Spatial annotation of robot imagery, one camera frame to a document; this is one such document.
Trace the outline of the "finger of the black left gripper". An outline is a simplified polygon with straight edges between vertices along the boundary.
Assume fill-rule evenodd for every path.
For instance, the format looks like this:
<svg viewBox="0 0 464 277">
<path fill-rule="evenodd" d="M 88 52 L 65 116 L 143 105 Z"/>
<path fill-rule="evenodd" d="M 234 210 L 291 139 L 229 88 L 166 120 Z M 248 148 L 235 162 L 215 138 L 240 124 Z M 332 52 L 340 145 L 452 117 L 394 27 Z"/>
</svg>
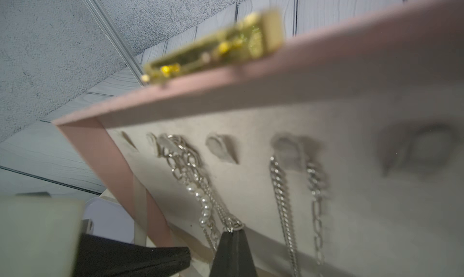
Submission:
<svg viewBox="0 0 464 277">
<path fill-rule="evenodd" d="M 82 234 L 74 277 L 171 277 L 190 267 L 187 247 L 147 248 Z"/>
</svg>

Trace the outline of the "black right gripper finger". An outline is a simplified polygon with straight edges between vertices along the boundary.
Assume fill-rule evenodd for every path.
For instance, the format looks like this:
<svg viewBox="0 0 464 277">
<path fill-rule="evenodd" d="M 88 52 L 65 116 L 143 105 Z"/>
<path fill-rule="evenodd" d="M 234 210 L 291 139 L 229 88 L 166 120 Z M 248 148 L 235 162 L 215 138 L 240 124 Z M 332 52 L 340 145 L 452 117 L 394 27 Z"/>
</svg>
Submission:
<svg viewBox="0 0 464 277">
<path fill-rule="evenodd" d="M 209 277 L 257 277 L 243 229 L 222 233 Z"/>
</svg>

